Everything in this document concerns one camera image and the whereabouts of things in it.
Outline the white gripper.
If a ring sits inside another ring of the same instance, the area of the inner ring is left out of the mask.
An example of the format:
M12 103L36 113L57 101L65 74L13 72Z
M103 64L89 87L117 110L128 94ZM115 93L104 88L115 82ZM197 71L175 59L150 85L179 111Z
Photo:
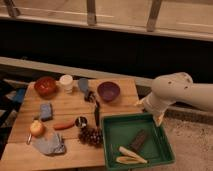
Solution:
M140 99L138 105L153 116L157 127L162 124L167 105L154 93L149 93L146 97Z

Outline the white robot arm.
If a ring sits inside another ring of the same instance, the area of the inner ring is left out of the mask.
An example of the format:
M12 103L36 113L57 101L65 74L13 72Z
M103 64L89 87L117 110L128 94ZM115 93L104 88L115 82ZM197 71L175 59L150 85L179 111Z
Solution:
M160 126L166 110L176 102L213 112L213 84L194 83L185 72L158 76L152 81L151 92L136 105L149 112Z

